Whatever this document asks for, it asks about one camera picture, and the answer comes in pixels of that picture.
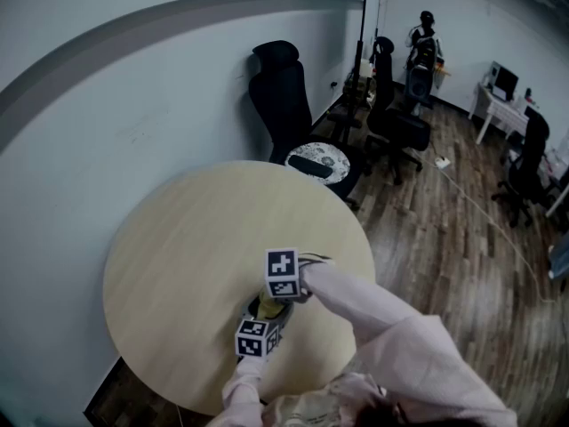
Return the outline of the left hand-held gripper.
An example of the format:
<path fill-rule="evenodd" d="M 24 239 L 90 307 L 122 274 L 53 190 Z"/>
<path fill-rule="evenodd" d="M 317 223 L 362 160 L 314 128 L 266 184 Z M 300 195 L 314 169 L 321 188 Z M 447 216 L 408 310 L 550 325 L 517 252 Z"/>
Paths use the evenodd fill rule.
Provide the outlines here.
<path fill-rule="evenodd" d="M 235 334 L 235 351 L 239 358 L 266 358 L 278 345 L 280 329 L 285 328 L 294 311 L 286 303 L 276 316 L 276 323 L 256 320 L 260 299 L 253 297 L 241 310 L 241 323 Z"/>

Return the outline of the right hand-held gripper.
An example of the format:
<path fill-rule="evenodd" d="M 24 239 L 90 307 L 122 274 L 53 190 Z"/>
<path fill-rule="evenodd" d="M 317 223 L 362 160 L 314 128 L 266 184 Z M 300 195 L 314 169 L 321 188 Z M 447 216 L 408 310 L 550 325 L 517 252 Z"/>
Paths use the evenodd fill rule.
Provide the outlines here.
<path fill-rule="evenodd" d="M 303 286 L 301 270 L 312 264 L 333 263 L 325 255 L 296 248 L 268 249 L 265 253 L 265 285 L 277 302 L 306 302 L 312 293 Z"/>

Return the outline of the small pale yellow piece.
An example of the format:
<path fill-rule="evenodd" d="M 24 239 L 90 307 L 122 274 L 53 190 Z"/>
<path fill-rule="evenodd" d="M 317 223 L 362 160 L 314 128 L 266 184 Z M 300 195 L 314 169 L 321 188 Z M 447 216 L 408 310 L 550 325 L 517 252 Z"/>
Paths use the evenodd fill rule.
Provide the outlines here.
<path fill-rule="evenodd" d="M 266 292 L 259 294 L 260 305 L 257 319 L 272 320 L 275 319 L 279 311 L 283 308 L 283 304 L 270 297 Z"/>

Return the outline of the person's left forearm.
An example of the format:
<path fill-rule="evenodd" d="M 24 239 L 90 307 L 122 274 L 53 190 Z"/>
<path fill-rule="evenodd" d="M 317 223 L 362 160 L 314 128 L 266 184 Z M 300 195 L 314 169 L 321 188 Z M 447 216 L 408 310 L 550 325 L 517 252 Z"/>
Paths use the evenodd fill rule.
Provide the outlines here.
<path fill-rule="evenodd" d="M 264 358 L 245 357 L 222 391 L 224 423 L 230 427 L 262 427 L 259 385 L 267 365 Z"/>

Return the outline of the person's right forearm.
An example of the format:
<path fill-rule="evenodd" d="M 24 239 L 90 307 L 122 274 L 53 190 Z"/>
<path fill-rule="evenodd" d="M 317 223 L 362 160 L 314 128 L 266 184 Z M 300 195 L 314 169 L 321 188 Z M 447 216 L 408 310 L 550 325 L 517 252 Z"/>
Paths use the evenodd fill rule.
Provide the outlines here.
<path fill-rule="evenodd" d="M 301 283 L 352 325 L 357 350 L 371 369 L 419 365 L 453 348 L 439 317 L 421 314 L 373 282 L 313 262 L 301 268 Z"/>

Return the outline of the person's pink striped shirt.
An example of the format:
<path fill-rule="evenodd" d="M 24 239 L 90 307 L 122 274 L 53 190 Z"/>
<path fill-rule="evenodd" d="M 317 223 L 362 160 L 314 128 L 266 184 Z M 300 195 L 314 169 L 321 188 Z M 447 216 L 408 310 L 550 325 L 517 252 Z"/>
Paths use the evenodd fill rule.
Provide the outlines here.
<path fill-rule="evenodd" d="M 437 316 L 414 316 L 362 346 L 363 374 L 271 402 L 265 427 L 518 427 Z"/>

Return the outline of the floral round seat cushion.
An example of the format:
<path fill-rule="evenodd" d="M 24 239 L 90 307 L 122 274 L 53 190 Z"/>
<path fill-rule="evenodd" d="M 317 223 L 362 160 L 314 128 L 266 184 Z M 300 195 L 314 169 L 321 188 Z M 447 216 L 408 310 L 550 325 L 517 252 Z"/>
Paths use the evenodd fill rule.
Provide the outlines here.
<path fill-rule="evenodd" d="M 288 159 L 292 155 L 305 157 L 319 164 L 331 167 L 333 173 L 327 179 L 318 179 L 317 177 L 308 175 L 326 186 L 339 183 L 348 177 L 350 171 L 349 159 L 340 149 L 332 144 L 316 141 L 299 146 L 286 156 L 284 161 L 285 166 L 291 167 L 288 165 Z"/>

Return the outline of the black office chair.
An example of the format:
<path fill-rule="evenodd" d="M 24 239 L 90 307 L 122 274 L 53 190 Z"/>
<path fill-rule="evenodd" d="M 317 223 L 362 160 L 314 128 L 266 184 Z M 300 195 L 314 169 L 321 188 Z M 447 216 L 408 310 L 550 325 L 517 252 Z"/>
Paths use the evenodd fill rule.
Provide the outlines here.
<path fill-rule="evenodd" d="M 285 166 L 286 156 L 310 142 L 324 142 L 340 149 L 349 159 L 348 177 L 333 185 L 324 185 L 352 210 L 360 204 L 349 197 L 361 174 L 368 171 L 363 152 L 346 142 L 313 133 L 312 116 L 305 87 L 304 68 L 297 48 L 284 40 L 260 44 L 252 49 L 260 61 L 260 72 L 249 84 L 252 103 L 268 129 L 273 143 L 269 161 Z"/>
<path fill-rule="evenodd" d="M 365 152 L 385 154 L 395 185 L 402 183 L 399 161 L 406 159 L 422 170 L 422 162 L 404 152 L 404 149 L 424 151 L 429 147 L 431 127 L 429 123 L 400 109 L 391 108 L 395 99 L 392 79 L 393 43 L 385 36 L 378 36 L 373 44 L 376 94 L 366 119 L 370 134 L 365 138 Z"/>
<path fill-rule="evenodd" d="M 509 226 L 515 228 L 520 214 L 525 216 L 525 226 L 533 223 L 529 204 L 538 205 L 545 197 L 539 175 L 541 160 L 549 139 L 549 125 L 543 116 L 533 112 L 525 129 L 521 154 L 510 165 L 507 177 L 497 184 L 499 189 L 491 200 L 499 199 L 509 204 L 511 218 Z"/>

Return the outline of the yellowish storage box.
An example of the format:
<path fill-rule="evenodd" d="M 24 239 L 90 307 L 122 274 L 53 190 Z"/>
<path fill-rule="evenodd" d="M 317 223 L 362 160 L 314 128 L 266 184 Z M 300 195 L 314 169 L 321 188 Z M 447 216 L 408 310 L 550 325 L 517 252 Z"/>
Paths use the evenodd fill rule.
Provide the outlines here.
<path fill-rule="evenodd" d="M 356 105 L 358 108 L 370 108 L 375 100 L 375 67 L 369 60 L 363 60 L 360 64 L 359 78 L 357 82 Z"/>

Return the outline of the black framed board stand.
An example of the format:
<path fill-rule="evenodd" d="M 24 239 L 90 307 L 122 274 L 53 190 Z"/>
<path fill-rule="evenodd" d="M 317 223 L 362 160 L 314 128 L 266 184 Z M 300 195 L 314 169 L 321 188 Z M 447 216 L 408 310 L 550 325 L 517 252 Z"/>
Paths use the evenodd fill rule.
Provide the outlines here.
<path fill-rule="evenodd" d="M 352 69 L 352 82 L 349 92 L 348 114 L 347 114 L 347 118 L 349 121 L 353 121 L 355 119 L 355 114 L 356 114 L 357 87 L 359 84 L 360 69 L 361 69 L 361 63 L 364 51 L 366 13 L 367 13 L 367 0 L 363 0 L 359 38 L 357 40 L 357 50 L 356 50 L 354 68 Z"/>

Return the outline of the white desk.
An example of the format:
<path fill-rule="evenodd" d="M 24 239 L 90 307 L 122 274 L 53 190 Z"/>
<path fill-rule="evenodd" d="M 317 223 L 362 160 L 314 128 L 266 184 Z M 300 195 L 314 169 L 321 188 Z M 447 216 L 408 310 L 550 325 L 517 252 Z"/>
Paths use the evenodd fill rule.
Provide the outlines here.
<path fill-rule="evenodd" d="M 506 101 L 495 97 L 485 86 L 477 83 L 469 108 L 468 119 L 472 120 L 478 108 L 485 112 L 485 119 L 476 138 L 476 144 L 480 145 L 492 122 L 499 123 L 506 128 L 506 134 L 518 132 L 525 136 L 529 117 L 516 110 Z"/>

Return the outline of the bluish grey bundle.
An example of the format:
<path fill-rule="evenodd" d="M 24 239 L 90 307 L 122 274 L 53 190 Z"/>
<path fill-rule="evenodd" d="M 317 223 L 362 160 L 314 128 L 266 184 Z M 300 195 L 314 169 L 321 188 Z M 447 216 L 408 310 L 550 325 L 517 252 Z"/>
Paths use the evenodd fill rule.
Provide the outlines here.
<path fill-rule="evenodd" d="M 551 280 L 560 281 L 560 290 L 565 290 L 567 279 L 569 279 L 569 231 L 549 248 L 548 275 Z"/>

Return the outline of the computer monitor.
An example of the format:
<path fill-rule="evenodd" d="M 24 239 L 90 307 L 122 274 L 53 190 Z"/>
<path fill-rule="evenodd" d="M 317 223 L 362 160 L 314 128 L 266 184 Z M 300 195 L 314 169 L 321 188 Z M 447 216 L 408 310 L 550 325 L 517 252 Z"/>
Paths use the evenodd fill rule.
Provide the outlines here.
<path fill-rule="evenodd" d="M 518 77 L 494 61 L 489 70 L 488 87 L 491 94 L 502 101 L 512 101 Z"/>

